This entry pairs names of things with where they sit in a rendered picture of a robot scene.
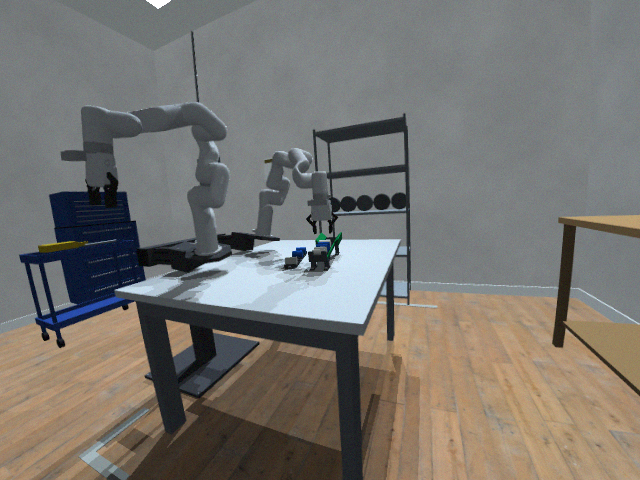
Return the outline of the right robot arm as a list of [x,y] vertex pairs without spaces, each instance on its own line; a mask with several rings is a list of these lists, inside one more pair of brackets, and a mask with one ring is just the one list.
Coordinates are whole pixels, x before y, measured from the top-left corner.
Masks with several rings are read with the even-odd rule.
[[227,128],[214,113],[198,102],[157,106],[127,113],[84,106],[81,109],[81,121],[84,151],[62,151],[62,161],[87,161],[86,153],[114,154],[113,138],[130,138],[140,133],[192,126],[192,135],[200,150],[195,177],[200,183],[211,183],[210,187],[194,186],[187,194],[197,241],[193,246],[196,246],[195,254],[199,256],[214,255],[222,251],[222,247],[218,245],[215,216],[210,208],[223,206],[230,174],[224,164],[218,163],[219,152],[213,141],[225,139]]

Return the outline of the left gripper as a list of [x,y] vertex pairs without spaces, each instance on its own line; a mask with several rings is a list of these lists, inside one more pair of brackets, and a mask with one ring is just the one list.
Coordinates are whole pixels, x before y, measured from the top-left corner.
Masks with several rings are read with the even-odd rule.
[[[332,218],[334,217],[333,221],[331,221],[331,216]],[[313,220],[313,222],[310,220],[310,218]],[[332,212],[331,202],[330,200],[328,200],[328,205],[311,206],[311,214],[306,218],[306,220],[313,226],[314,234],[317,233],[317,227],[315,225],[316,222],[327,220],[329,223],[329,234],[331,234],[333,231],[332,225],[337,220],[337,218],[338,216],[336,216]]]

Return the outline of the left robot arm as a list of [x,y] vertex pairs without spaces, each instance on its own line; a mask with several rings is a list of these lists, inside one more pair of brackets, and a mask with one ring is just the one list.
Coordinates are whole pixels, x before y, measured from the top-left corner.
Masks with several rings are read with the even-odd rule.
[[272,158],[272,167],[267,178],[266,186],[269,189],[277,190],[279,192],[268,189],[264,189],[260,192],[257,229],[252,230],[252,232],[255,232],[255,236],[273,237],[271,235],[273,218],[273,209],[271,205],[281,206],[284,203],[290,188],[289,179],[282,177],[284,167],[293,169],[292,177],[298,188],[312,188],[313,200],[308,201],[308,206],[328,205],[327,199],[331,197],[331,194],[328,194],[326,172],[318,171],[309,174],[301,174],[305,173],[309,169],[311,163],[312,155],[309,152],[298,148],[292,148],[288,153],[282,151],[274,153]]

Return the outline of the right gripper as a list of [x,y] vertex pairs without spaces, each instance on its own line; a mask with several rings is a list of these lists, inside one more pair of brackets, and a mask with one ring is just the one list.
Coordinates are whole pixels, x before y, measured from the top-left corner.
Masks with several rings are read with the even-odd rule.
[[106,195],[104,195],[105,207],[117,207],[116,195],[119,182],[114,154],[102,152],[89,154],[86,153],[86,157],[87,161],[85,161],[85,181],[88,188],[90,205],[101,205],[101,194],[99,193],[99,190],[100,187],[103,187],[106,193]]

